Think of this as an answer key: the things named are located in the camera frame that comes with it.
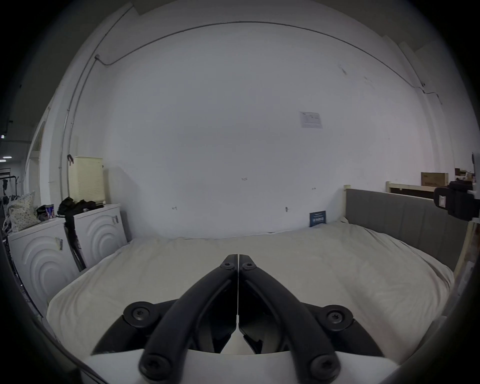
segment mattress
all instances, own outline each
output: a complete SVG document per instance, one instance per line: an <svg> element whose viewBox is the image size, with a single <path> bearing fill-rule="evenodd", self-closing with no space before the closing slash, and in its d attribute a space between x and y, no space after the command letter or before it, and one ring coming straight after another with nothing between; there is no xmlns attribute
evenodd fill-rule
<svg viewBox="0 0 480 384"><path fill-rule="evenodd" d="M252 257L302 302L349 308L396 363L414 352L454 282L433 257L344 218L273 235L135 239L61 290L48 323L84 359L127 305L177 299L232 253Z"/></svg>

